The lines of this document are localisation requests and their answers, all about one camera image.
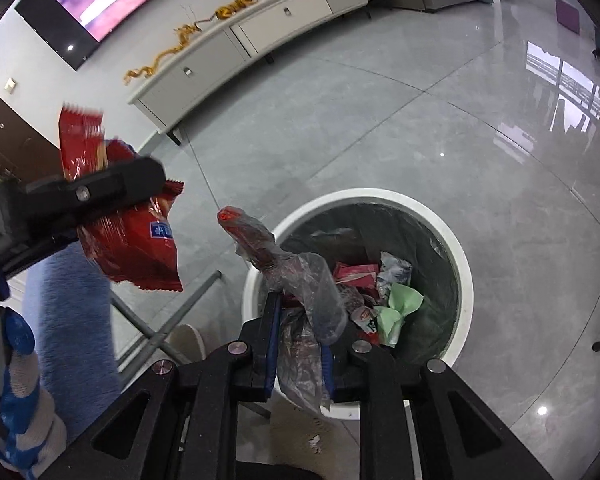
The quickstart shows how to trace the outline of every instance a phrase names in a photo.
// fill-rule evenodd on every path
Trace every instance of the wooden door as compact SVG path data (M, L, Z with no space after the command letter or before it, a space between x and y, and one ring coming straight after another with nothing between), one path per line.
M0 99L0 177L23 184L62 174L60 150Z

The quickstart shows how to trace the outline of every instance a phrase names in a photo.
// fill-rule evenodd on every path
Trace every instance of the striped glove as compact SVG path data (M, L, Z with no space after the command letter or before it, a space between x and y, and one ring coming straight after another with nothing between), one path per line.
M55 414L54 401L40 385L33 333L10 308L4 317L5 345L12 350L0 396L0 462L35 480L66 447L66 428Z

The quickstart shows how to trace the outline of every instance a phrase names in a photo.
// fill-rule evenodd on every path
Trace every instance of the blue cloth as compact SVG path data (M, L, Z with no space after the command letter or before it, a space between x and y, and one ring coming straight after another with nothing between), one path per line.
M119 396L109 280L79 242L32 266L23 315L36 338L42 384L75 440Z

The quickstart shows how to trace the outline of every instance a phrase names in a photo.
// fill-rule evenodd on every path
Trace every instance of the red snack wrapper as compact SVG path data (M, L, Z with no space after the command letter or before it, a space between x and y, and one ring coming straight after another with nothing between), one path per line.
M102 115L63 108L59 120L64 177L75 180L112 162L137 156L119 139L105 143ZM78 227L84 253L114 282L146 290L182 290L176 245L167 216L184 184L164 183L148 202Z
M376 264L348 266L342 262L336 263L333 269L333 279L336 284L357 286L368 291L374 298L378 298L376 289L376 277L378 276L378 266Z

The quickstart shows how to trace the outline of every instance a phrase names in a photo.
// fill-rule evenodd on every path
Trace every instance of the debris on floor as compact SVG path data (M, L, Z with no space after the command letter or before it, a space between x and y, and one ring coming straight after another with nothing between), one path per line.
M314 450L315 454L322 454L322 447L320 446L320 435L316 435L309 439L309 447Z

